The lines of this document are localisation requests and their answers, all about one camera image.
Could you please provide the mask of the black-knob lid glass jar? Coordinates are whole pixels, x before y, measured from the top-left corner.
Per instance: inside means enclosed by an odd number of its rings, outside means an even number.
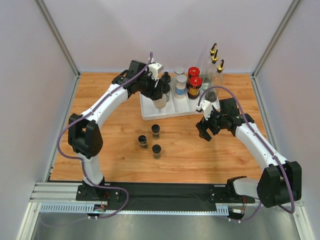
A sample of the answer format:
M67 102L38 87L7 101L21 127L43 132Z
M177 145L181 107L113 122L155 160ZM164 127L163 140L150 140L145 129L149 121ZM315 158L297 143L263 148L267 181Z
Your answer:
M171 83L171 76L169 75L169 73L167 71L165 71L162 74L160 79L166 84L170 84Z

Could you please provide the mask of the oil bottle with dark sauce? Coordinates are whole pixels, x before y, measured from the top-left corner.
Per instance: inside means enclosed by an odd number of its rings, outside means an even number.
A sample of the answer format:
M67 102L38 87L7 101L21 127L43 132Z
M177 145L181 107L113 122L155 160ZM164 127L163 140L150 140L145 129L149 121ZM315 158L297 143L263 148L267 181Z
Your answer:
M204 90L212 86L221 86L223 82L222 72L224 70L225 61L222 59L219 64L212 61L205 70L205 79L203 83ZM205 99L215 102L219 93L219 88L212 88L205 93Z

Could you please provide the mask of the black-lid jar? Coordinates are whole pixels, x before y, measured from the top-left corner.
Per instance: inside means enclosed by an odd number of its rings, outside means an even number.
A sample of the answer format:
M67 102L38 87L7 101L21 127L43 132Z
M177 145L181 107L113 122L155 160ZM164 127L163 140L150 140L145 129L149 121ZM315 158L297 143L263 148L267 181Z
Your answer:
M170 85L168 83L164 83L161 87L161 98L154 100L153 104L156 109L163 109L167 102L170 100Z

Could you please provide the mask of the white-contents jar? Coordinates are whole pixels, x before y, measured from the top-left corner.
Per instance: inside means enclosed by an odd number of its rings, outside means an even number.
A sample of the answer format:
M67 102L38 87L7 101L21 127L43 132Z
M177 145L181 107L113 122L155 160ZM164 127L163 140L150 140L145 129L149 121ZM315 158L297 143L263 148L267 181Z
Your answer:
M173 73L174 73L174 77L176 78L179 75L184 75L185 69L183 67L179 66L174 69Z

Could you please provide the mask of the tall jar white beads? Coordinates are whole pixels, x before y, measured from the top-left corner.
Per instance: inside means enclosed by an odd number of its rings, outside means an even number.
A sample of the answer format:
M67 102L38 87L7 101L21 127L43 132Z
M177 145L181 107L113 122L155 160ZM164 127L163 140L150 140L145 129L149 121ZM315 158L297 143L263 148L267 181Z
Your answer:
M180 74L176 77L175 90L174 90L175 98L183 99L185 97L187 79L188 79L187 76L183 74Z

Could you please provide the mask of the clear oil bottle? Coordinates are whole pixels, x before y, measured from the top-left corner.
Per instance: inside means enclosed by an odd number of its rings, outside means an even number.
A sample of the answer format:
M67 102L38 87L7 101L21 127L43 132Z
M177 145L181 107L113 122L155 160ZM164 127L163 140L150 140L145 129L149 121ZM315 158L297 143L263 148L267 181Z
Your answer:
M201 89L207 90L209 87L218 84L217 61L219 60L218 50L210 50L209 56L205 59L202 68Z

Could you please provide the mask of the red-lid sauce jar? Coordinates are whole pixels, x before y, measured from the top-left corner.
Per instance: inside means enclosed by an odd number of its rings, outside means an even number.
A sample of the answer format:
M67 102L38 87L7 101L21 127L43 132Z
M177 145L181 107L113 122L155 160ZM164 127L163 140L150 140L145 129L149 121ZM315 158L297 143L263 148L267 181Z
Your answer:
M200 75L200 69L196 66L192 66L187 71L188 79L190 80L193 77L198 77Z
M191 77L189 80L188 97L192 100L199 96L199 91L202 86L202 78L199 76Z

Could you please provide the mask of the tall bottle dark contents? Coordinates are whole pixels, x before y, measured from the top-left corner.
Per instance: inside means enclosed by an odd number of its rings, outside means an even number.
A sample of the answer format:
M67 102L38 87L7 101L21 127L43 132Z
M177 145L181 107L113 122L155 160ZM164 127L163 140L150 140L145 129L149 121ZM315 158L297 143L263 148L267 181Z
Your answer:
M201 88L206 90L209 87L209 84L216 72L216 64L219 59L217 43L214 43L209 50L209 54L205 55L202 69L200 72L200 78L202 78Z

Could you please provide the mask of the small black-cap spice bottle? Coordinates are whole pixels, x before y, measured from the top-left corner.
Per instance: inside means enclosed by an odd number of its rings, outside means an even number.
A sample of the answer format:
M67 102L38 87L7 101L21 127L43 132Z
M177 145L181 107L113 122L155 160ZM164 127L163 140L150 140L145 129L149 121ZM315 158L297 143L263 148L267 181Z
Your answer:
M148 149L147 137L145 135L140 135L138 137L138 142L139 142L140 148L142 150L147 150Z

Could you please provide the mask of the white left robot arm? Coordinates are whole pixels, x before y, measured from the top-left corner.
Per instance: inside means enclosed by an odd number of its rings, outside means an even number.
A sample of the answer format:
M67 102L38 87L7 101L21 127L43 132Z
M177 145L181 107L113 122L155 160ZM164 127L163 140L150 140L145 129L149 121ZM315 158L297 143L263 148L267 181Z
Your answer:
M154 61L132 60L129 68L116 76L108 90L89 109L69 118L68 144L81 161L83 180L89 185L87 194L98 201L105 188L100 168L99 152L103 147L101 128L112 112L131 95L141 93L156 101L163 97L162 82L158 79L163 65Z

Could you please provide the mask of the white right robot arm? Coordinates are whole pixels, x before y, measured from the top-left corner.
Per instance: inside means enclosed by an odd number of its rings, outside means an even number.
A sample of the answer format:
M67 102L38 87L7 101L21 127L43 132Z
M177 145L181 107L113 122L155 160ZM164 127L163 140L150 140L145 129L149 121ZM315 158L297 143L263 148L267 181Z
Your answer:
M220 110L208 100L200 101L196 111L203 113L196 124L199 137L210 141L221 130L227 130L249 150L262 170L259 180L246 176L231 178L225 196L232 203L243 196L260 200L266 208L294 204L302 197L302 168L297 161L289 161L264 138L247 113L242 113L234 98L220 101Z

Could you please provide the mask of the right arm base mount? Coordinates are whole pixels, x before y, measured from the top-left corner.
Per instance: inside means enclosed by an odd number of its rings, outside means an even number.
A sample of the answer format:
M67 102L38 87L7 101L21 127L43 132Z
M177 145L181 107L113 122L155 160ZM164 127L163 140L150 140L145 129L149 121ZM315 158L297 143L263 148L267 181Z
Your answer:
M239 195L230 184L211 184L209 186L210 202L215 204L254 204L253 197Z

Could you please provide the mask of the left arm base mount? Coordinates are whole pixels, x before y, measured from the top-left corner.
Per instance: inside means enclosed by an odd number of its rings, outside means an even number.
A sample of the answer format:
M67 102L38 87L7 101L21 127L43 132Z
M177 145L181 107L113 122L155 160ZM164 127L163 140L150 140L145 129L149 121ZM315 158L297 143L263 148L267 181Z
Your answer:
M106 185L104 178L98 186L90 185L83 180L77 187L75 196L77 201L91 204L95 202L93 206L95 213L88 213L88 216L100 217L101 213L107 213L110 210L111 203L120 204L120 206L115 206L116 211L127 204L127 193L121 187Z

